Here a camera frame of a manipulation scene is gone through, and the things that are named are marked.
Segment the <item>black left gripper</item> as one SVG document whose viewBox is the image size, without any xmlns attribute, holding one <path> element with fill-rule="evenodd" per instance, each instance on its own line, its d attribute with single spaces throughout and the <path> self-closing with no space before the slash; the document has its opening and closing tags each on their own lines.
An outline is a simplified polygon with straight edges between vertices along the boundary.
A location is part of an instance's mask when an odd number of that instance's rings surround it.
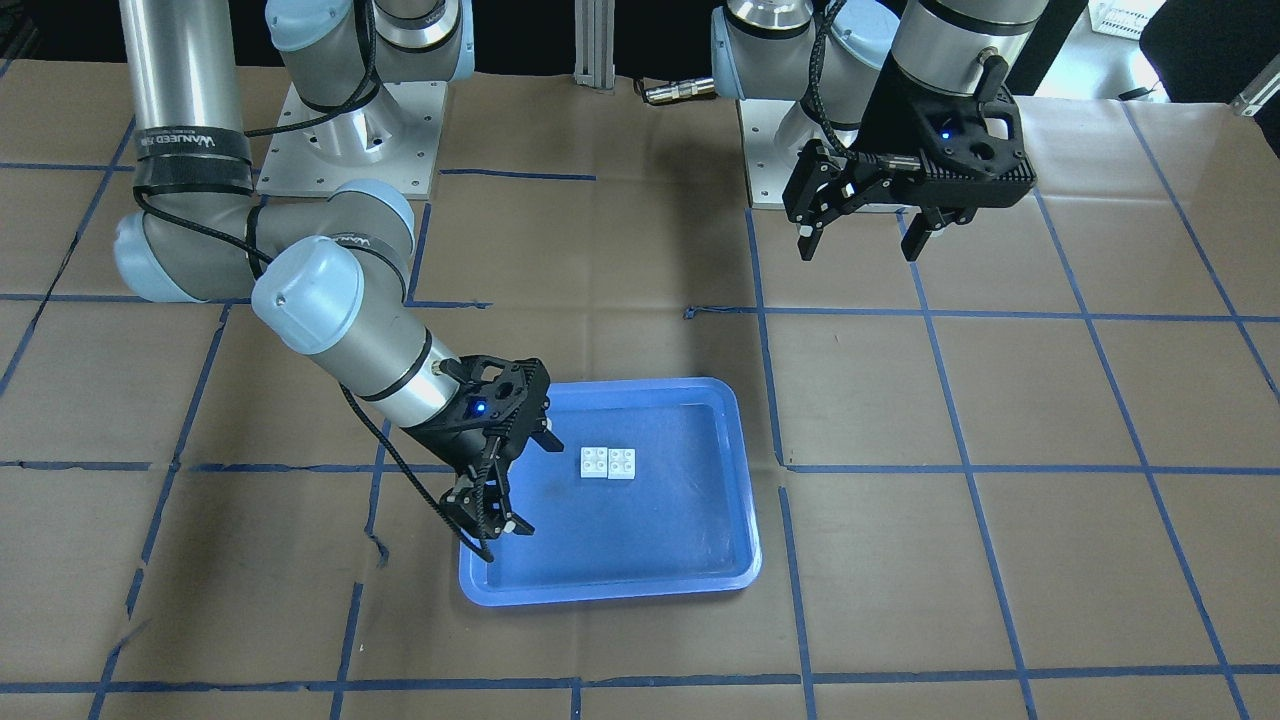
<svg viewBox="0 0 1280 720">
<path fill-rule="evenodd" d="M 918 260 L 932 234 L 970 223 L 977 208 L 1010 208 L 1036 186 L 1019 109 L 1002 83 L 1007 73 L 1004 56 L 988 56 L 979 64 L 977 92 L 951 95 L 918 83 L 887 56 L 852 147 L 922 163 L 891 186 L 896 202 L 920 208 L 900 243 L 906 261 Z M 890 182 L 891 172 L 878 161 L 838 164 L 819 140 L 806 141 L 783 188 L 801 260 L 814 258 L 836 219 L 887 200 Z"/>
</svg>

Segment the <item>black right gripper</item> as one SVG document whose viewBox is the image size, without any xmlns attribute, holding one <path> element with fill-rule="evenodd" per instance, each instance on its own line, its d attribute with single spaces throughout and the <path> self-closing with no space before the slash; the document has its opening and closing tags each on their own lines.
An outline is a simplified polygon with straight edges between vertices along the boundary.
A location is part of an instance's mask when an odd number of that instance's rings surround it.
<svg viewBox="0 0 1280 720">
<path fill-rule="evenodd" d="M 442 511 L 463 533 L 463 544 L 493 562 L 490 541 L 535 533 L 511 506 L 509 465 L 530 439 L 548 454 L 564 451 L 547 415 L 550 375 L 538 357 L 468 355 L 445 360 L 443 369 L 460 383 L 458 392 L 435 416 L 404 432 L 457 473 L 440 497 Z"/>
</svg>

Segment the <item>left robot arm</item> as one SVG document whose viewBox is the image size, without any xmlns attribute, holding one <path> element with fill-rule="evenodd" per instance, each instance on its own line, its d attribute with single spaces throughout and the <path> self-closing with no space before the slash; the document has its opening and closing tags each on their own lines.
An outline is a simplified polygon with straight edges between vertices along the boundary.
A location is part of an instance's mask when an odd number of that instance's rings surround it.
<svg viewBox="0 0 1280 720">
<path fill-rule="evenodd" d="M 781 192 L 804 260 L 841 217 L 915 208 L 901 242 L 1020 202 L 1037 182 L 1006 79 L 1043 1 L 723 1 L 716 92 L 787 101 L 805 123 Z"/>
</svg>

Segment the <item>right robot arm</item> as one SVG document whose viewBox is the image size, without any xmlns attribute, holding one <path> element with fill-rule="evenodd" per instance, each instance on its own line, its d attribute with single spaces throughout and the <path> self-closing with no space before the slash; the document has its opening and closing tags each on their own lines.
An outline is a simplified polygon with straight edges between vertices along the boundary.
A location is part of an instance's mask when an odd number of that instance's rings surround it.
<svg viewBox="0 0 1280 720">
<path fill-rule="evenodd" d="M 376 409 L 454 471 L 422 497 L 463 547 L 492 561 L 490 541 L 531 536 L 508 473 L 529 441 L 564 447 L 545 365 L 458 356 L 407 309 L 417 232 L 392 184 L 348 179 L 321 202 L 253 196 L 228 3 L 123 1 L 120 17 L 137 152 L 137 209 L 113 243 L 125 284 L 156 304 L 248 299 L 357 418 Z"/>
</svg>

